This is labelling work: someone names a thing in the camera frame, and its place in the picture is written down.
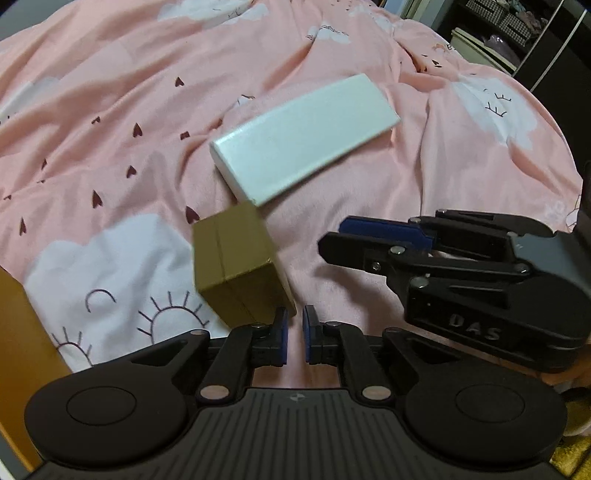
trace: blue gripper pad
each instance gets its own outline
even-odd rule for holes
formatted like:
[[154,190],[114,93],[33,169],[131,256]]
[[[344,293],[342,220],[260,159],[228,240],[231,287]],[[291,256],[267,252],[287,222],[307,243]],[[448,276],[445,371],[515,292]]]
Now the blue gripper pad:
[[287,315],[284,315],[281,322],[281,359],[284,365],[287,365],[287,339],[289,335],[287,317]]
[[304,345],[306,347],[306,363],[310,363],[310,321],[308,320],[308,313],[306,309],[302,312],[302,330],[304,330]]
[[431,250],[433,248],[433,238],[426,235],[421,227],[414,223],[349,216],[339,225],[339,233],[408,243],[417,250]]

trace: yellow object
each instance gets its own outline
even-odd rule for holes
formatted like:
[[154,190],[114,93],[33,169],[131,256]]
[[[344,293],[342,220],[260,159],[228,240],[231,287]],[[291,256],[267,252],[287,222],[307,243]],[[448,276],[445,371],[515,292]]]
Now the yellow object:
[[195,288],[230,327],[272,323],[296,307],[275,245],[250,202],[193,225]]
[[556,447],[550,463],[567,478],[590,480],[591,459],[588,457],[590,447],[591,438],[589,437],[565,437]]
[[27,295],[0,268],[0,432],[29,471],[41,459],[25,429],[27,401],[42,386],[70,374]]
[[565,435],[578,435],[591,427],[591,404],[589,399],[568,402],[566,409],[568,420],[564,430]]

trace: gift box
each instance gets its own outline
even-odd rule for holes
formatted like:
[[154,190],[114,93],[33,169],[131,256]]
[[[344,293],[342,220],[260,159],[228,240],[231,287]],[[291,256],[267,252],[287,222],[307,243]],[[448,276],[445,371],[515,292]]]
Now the gift box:
[[193,225],[195,288],[230,328],[273,322],[296,307],[265,224],[251,202]]

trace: shelf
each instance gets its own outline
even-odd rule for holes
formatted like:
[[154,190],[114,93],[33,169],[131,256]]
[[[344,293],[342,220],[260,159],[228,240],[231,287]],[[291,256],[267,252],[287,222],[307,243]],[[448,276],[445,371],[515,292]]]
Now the shelf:
[[513,48],[514,50],[516,50],[517,54],[522,54],[522,55],[526,55],[530,48],[530,46],[524,47],[520,44],[518,44],[515,40],[513,40],[511,37],[509,37],[508,35],[505,34],[505,32],[503,32],[501,29],[499,29],[498,25],[495,25],[493,22],[491,22],[490,20],[487,20],[486,18],[482,18],[480,15],[478,15],[474,10],[469,9],[465,3],[463,3],[462,1],[456,2],[457,6],[459,6],[464,12],[468,12],[471,14],[471,16],[473,18],[476,18],[480,21],[481,24],[485,24],[487,27],[489,27],[489,29],[491,29],[492,31],[494,31],[495,33],[497,33],[500,37],[502,37],[503,40],[505,40],[509,46],[511,48]]

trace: heart pattern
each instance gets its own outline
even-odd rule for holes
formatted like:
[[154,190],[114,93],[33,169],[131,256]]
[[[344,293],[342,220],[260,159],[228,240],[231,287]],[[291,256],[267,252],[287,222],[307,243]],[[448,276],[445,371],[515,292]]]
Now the heart pattern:
[[134,138],[137,136],[141,137],[141,136],[143,136],[143,134],[144,133],[142,132],[142,129],[139,127],[139,125],[135,124],[134,125]]
[[97,208],[98,206],[103,206],[103,199],[99,197],[99,194],[92,190],[92,208]]
[[187,223],[189,225],[192,225],[193,223],[201,220],[197,212],[189,206],[185,209],[185,217],[187,218]]

